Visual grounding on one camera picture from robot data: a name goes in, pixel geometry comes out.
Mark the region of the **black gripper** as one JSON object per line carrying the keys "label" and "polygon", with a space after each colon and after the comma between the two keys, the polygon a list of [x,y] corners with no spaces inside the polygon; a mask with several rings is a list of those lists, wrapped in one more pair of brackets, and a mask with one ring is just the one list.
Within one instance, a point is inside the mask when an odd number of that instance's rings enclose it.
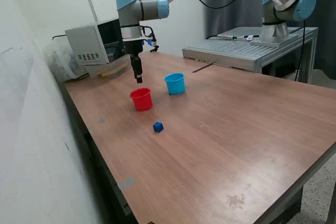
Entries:
{"label": "black gripper", "polygon": [[138,54],[143,51],[143,40],[123,41],[123,45],[125,54],[130,54],[134,78],[137,83],[142,83],[142,62]]}

